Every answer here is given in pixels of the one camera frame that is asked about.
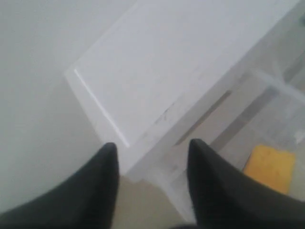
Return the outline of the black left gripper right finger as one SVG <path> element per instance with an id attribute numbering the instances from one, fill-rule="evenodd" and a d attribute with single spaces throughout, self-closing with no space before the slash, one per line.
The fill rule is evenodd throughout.
<path id="1" fill-rule="evenodd" d="M 189 143 L 188 189 L 203 229 L 303 229 L 305 203 L 254 181 L 201 139 Z"/>

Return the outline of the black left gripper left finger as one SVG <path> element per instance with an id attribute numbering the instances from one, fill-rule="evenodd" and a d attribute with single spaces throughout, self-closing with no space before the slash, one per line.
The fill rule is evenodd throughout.
<path id="1" fill-rule="evenodd" d="M 115 143 L 54 189 L 0 215 L 2 229 L 110 229 L 119 189 Z"/>

